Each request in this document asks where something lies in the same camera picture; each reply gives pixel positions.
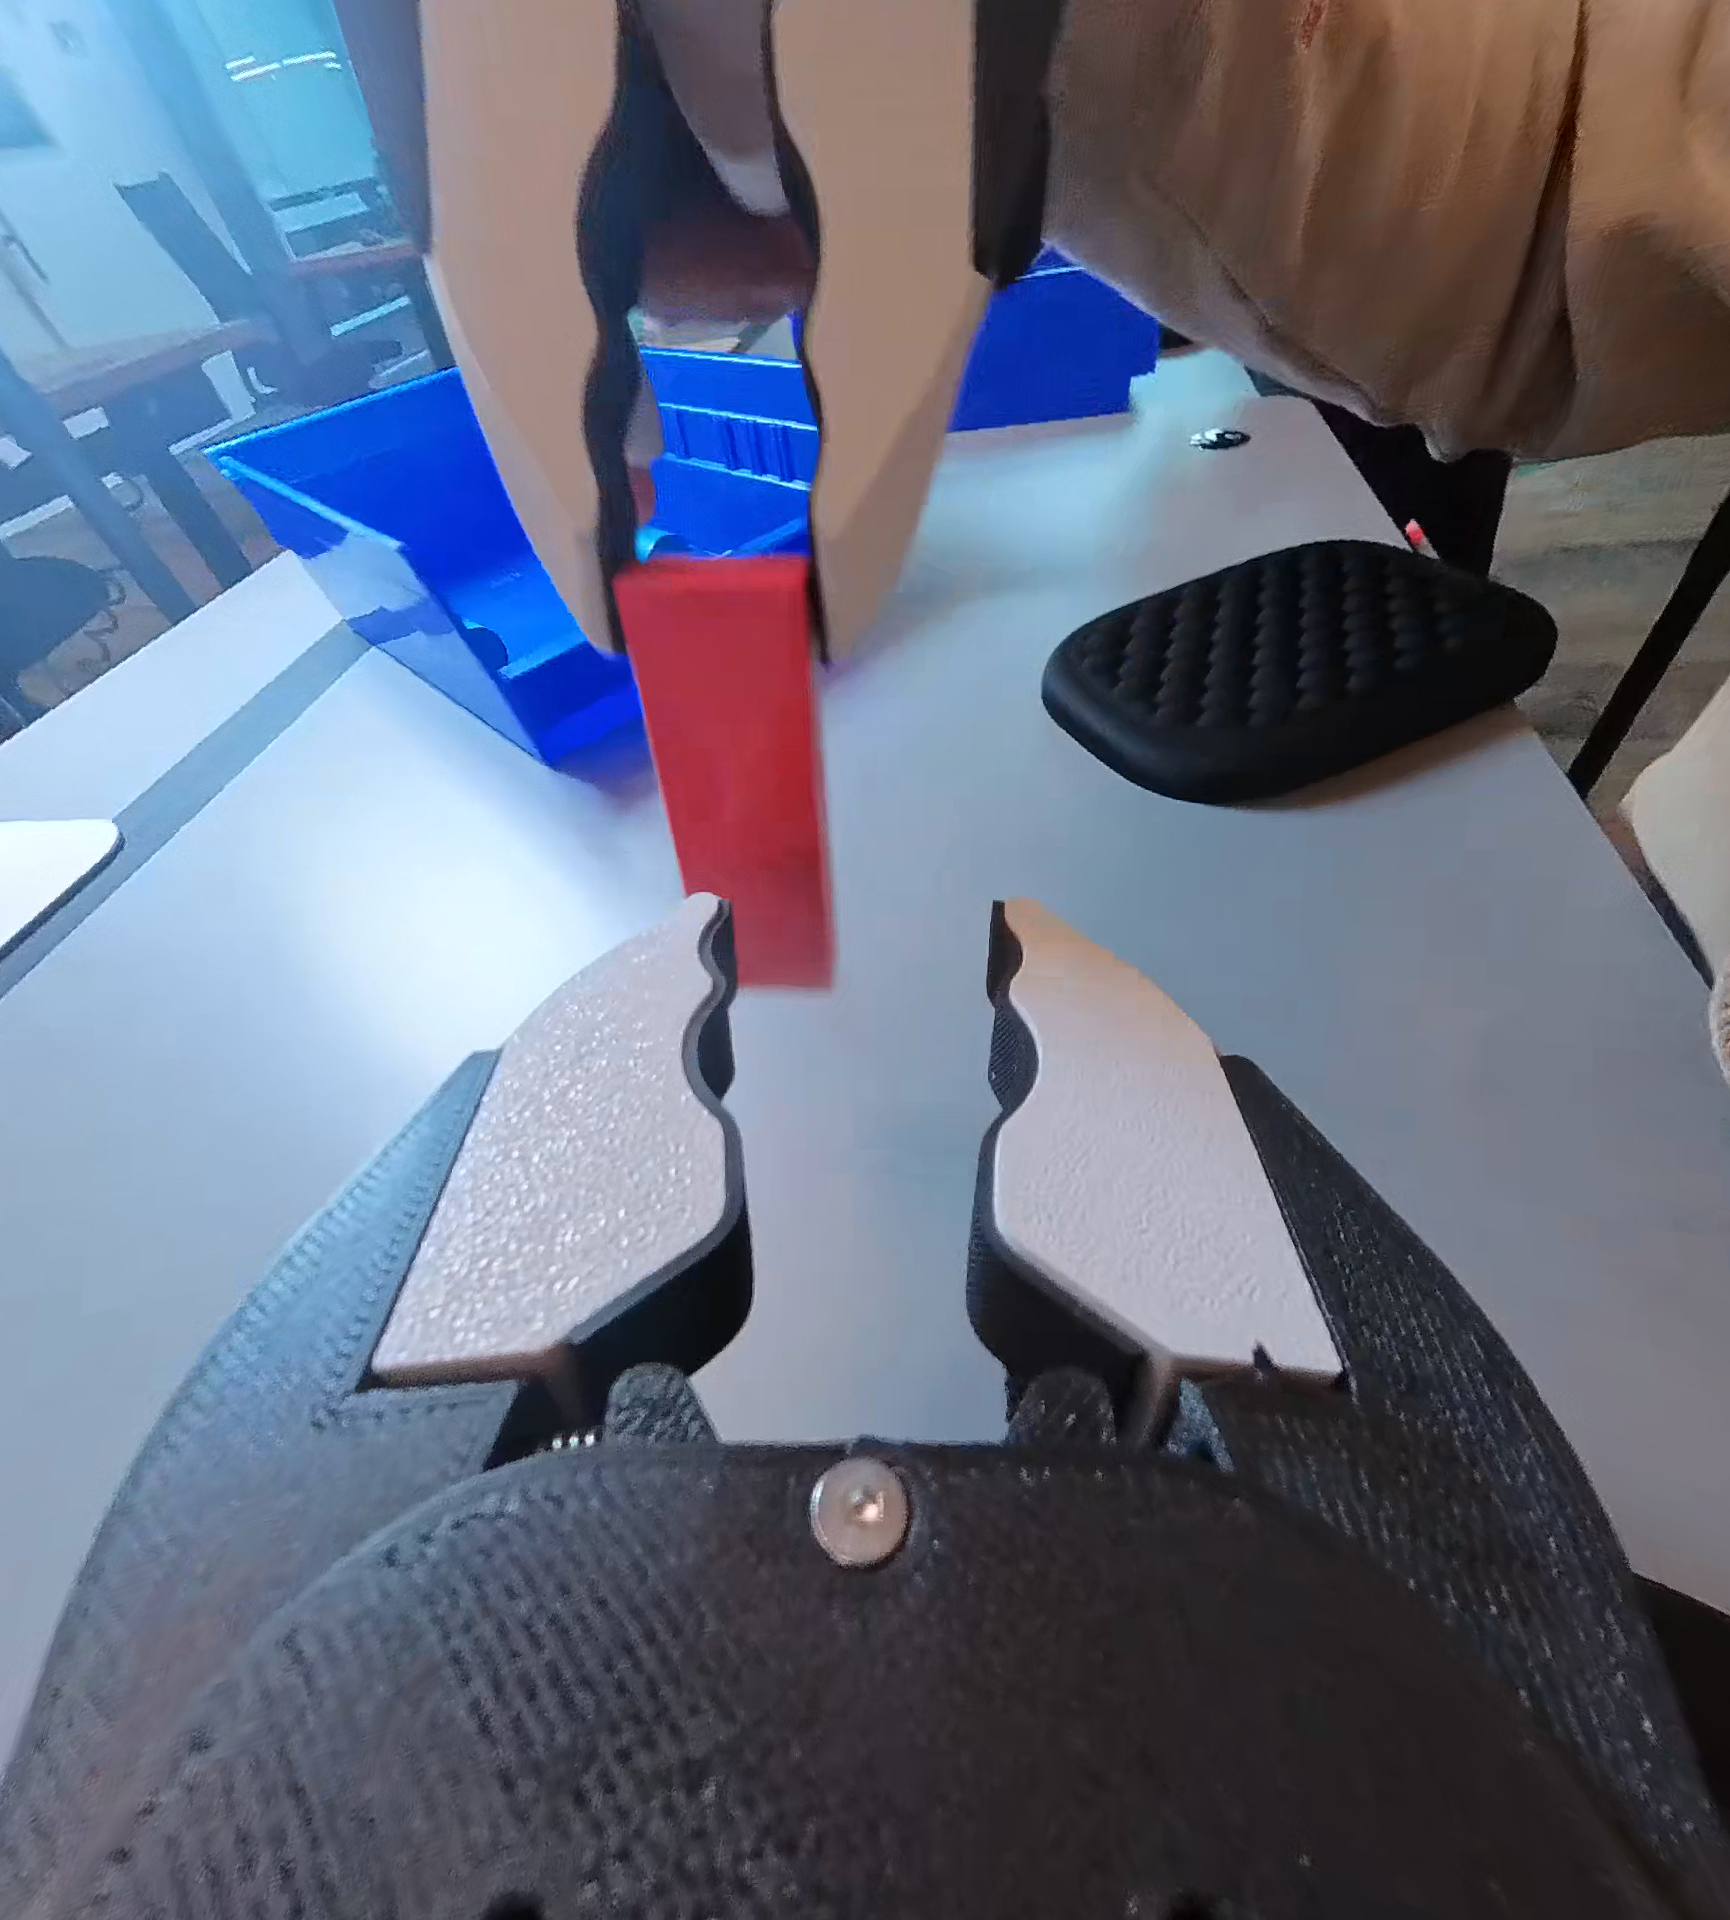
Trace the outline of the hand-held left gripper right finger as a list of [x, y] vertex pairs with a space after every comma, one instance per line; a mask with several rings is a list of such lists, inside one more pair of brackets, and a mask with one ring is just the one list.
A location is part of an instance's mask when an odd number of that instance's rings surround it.
[[1347, 1380], [1216, 1044], [1136, 966], [1038, 900], [995, 900], [995, 1118], [967, 1314], [1016, 1412], [1049, 1374], [1156, 1442], [1182, 1384]]

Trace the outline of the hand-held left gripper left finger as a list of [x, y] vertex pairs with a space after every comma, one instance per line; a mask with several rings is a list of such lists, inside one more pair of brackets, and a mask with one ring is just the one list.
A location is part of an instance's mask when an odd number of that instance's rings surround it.
[[513, 1031], [369, 1358], [384, 1388], [517, 1386], [594, 1427], [639, 1365], [697, 1374], [753, 1299], [727, 1110], [729, 900], [690, 894]]

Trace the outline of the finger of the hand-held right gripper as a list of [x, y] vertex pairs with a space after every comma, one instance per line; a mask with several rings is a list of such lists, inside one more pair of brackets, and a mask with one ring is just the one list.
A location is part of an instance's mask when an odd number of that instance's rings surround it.
[[656, 163], [641, 4], [420, 6], [425, 259], [534, 555], [601, 653], [639, 559], [656, 401], [633, 313]]
[[971, 2], [783, 2], [770, 79], [815, 218], [802, 368], [819, 458], [809, 544], [824, 660], [894, 593], [989, 283], [973, 255]]

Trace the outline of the blue plastic bin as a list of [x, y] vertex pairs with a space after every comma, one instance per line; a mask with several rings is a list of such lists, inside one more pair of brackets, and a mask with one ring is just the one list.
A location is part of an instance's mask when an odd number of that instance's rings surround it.
[[1104, 281], [1044, 248], [997, 291], [969, 353], [952, 433], [1115, 418], [1154, 371], [1160, 324]]
[[[656, 508], [637, 559], [804, 555], [819, 456], [791, 358], [654, 349]], [[549, 767], [639, 733], [628, 660], [534, 555], [457, 371], [225, 443], [212, 463], [358, 638]]]

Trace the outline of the red rectangular wooden block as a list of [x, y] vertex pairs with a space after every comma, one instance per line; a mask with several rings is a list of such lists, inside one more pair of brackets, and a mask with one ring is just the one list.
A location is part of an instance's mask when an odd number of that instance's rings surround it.
[[824, 992], [834, 926], [809, 564], [652, 559], [613, 598], [688, 893], [729, 902], [746, 986]]

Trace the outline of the person's right forearm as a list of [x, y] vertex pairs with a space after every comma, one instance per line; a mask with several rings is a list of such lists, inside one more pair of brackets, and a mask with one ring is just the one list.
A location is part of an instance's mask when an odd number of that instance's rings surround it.
[[1068, 4], [1046, 234], [1443, 459], [1730, 431], [1730, 2]]

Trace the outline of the person's right hand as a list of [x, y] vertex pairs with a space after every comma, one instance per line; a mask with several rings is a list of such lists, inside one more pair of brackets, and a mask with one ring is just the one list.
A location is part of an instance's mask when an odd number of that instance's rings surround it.
[[643, 309], [667, 324], [770, 326], [804, 308], [815, 246], [781, 178], [766, 90], [765, 2], [645, 2], [648, 41], [686, 129], [675, 184], [643, 242]]

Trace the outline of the wooden background desk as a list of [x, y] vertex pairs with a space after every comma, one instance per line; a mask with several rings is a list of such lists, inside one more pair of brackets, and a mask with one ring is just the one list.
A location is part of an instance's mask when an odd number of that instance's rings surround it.
[[13, 373], [13, 396], [0, 416], [0, 439], [20, 446], [45, 469], [56, 493], [67, 495], [97, 533], [120, 568], [170, 623], [193, 617], [195, 596], [183, 589], [168, 563], [116, 506], [92, 458], [71, 437], [69, 420], [99, 409], [137, 463], [131, 467], [182, 531], [198, 559], [221, 589], [243, 581], [253, 566], [232, 540], [228, 527], [202, 495], [180, 458], [183, 435], [163, 420], [148, 394], [183, 371], [243, 349], [273, 343], [266, 319], [240, 319], [191, 334], [157, 334], [86, 349]]

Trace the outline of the black wrist rest pad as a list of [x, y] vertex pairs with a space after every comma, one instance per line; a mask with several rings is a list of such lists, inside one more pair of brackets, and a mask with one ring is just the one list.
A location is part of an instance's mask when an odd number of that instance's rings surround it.
[[1143, 791], [1242, 806], [1516, 703], [1555, 647], [1550, 613], [1516, 589], [1413, 549], [1312, 542], [1081, 624], [1042, 701]]

